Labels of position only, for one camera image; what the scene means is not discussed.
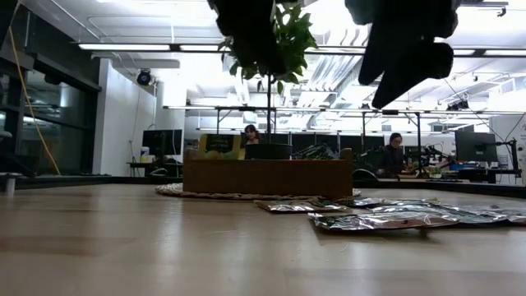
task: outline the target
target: woven placemat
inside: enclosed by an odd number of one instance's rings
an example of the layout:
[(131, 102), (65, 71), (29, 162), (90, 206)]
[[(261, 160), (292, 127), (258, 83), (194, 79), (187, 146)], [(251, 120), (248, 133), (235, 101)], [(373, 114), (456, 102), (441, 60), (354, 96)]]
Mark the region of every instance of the woven placemat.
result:
[[(184, 192), (181, 183), (160, 185), (155, 188), (155, 193), (169, 197), (188, 197), (188, 198), (210, 198), (210, 199), (228, 199), (236, 201), (290, 201), (290, 200), (308, 200), (313, 197), (323, 198), (320, 196), (280, 196), (280, 195), (263, 195), (263, 194), (240, 194), (240, 193), (195, 193)], [(353, 189), (353, 197), (359, 197), (362, 194), (357, 189)]]

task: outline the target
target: glass wall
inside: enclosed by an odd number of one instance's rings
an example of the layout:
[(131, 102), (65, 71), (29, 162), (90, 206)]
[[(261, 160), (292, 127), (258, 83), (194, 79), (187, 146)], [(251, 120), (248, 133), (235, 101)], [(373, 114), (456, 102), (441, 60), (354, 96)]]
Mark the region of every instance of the glass wall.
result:
[(0, 74), (0, 84), (2, 85), (2, 89), (0, 89), (0, 104), (7, 104), (7, 94), (9, 93), (9, 77)]
[(27, 74), (27, 92), (35, 112), (66, 123), (88, 125), (93, 121), (85, 112), (88, 95), (40, 72)]
[[(82, 149), (85, 144), (82, 130), (64, 127), (55, 123), (36, 121), (49, 152), (62, 174), (77, 174), (83, 171)], [(37, 173), (55, 174), (56, 170), (40, 140), (33, 118), (24, 117), (21, 155), (27, 155)]]
[(0, 131), (6, 126), (6, 113), (0, 111)]
[[(62, 175), (91, 173), (96, 93), (79, 90), (37, 71), (26, 73), (30, 104), (22, 96), (21, 82), (16, 78), (3, 76), (2, 86), (5, 95), (0, 104), (0, 127), (10, 129), (14, 136), (11, 142), (15, 143), (7, 148), (9, 152), (38, 175), (57, 174), (47, 146)], [(23, 114), (18, 111), (21, 98)]]

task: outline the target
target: green leaves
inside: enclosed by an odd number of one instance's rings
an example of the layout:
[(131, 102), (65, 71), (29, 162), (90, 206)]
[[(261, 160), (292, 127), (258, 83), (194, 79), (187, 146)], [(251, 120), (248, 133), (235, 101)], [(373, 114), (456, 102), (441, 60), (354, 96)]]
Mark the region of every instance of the green leaves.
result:
[(283, 82), (278, 81), (278, 93), (279, 93), (280, 95), (283, 95), (283, 90), (284, 90)]
[(236, 61), (231, 67), (230, 67), (230, 75), (236, 76), (238, 74), (238, 68), (240, 67), (239, 62)]
[[(299, 84), (298, 76), (303, 76), (304, 69), (307, 69), (307, 60), (305, 59), (305, 50), (308, 48), (317, 48), (316, 40), (312, 37), (309, 27), (312, 25), (311, 15), (305, 13), (302, 15), (302, 8), (298, 4), (283, 4), (283, 10), (277, 7), (275, 10), (275, 34), (279, 54), (285, 61), (286, 72), (283, 75), (276, 76), (278, 92), (282, 95), (284, 92), (284, 83)], [(236, 76), (240, 64), (237, 57), (243, 53), (236, 53), (233, 50), (233, 39), (231, 37), (219, 44), (219, 50), (230, 49), (228, 55), (233, 57), (235, 63), (230, 67), (230, 75)], [(252, 64), (242, 68), (241, 78), (250, 80), (256, 74), (267, 76), (268, 69), (263, 65)], [(263, 89), (263, 83), (257, 83), (257, 91)]]
[(287, 79), (292, 82), (293, 84), (299, 84), (299, 80), (298, 78), (296, 77), (296, 75), (294, 73), (289, 73), (287, 75)]

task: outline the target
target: woman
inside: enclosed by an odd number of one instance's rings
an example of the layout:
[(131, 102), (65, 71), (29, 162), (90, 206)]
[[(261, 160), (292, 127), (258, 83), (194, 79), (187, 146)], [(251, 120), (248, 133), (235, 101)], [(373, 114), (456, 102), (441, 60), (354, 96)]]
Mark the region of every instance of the woman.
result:
[(412, 169), (410, 165), (407, 167), (404, 163), (404, 152), (401, 149), (402, 135), (397, 132), (391, 134), (389, 138), (389, 145), (383, 149), (380, 165), (378, 166), (379, 175), (384, 174), (400, 174), (407, 173), (405, 169)]
[(247, 127), (245, 127), (245, 136), (247, 136), (246, 145), (260, 143), (260, 133), (257, 131), (256, 127), (254, 127), (253, 124), (247, 125)]

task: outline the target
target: black hair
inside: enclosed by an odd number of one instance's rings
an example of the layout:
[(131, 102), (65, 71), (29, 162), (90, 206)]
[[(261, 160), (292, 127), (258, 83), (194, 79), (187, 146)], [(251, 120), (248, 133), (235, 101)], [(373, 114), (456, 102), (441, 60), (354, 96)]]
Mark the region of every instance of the black hair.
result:
[(256, 127), (253, 124), (249, 124), (245, 127), (245, 133), (247, 132), (255, 132), (256, 133), (256, 139), (260, 140), (260, 133), (257, 131)]
[(389, 137), (389, 143), (391, 143), (392, 141), (394, 141), (397, 137), (399, 137), (400, 139), (403, 139), (402, 138), (402, 135), (400, 135), (398, 132), (393, 132), (391, 134), (391, 136)]

